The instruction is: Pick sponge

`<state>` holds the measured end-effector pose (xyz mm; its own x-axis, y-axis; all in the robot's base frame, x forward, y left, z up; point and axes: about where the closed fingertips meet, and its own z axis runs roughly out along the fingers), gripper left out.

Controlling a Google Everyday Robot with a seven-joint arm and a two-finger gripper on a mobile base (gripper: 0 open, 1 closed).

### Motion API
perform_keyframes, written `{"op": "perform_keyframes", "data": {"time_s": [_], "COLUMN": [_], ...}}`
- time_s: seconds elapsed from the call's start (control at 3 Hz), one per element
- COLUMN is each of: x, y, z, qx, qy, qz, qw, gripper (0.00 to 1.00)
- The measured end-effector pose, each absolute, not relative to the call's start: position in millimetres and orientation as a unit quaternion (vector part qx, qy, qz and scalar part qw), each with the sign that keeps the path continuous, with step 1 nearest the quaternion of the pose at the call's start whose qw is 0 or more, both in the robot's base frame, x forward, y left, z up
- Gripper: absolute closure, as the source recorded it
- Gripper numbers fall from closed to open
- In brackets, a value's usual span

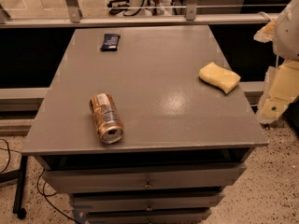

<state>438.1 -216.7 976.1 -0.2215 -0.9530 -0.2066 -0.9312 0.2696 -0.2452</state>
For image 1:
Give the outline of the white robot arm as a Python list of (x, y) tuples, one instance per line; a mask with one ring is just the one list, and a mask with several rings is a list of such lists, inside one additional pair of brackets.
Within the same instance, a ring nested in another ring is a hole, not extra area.
[(275, 67), (268, 68), (256, 113), (261, 124), (271, 124), (299, 97), (299, 0), (291, 0), (254, 39), (264, 43), (271, 41), (277, 59), (283, 60), (281, 65), (277, 62)]

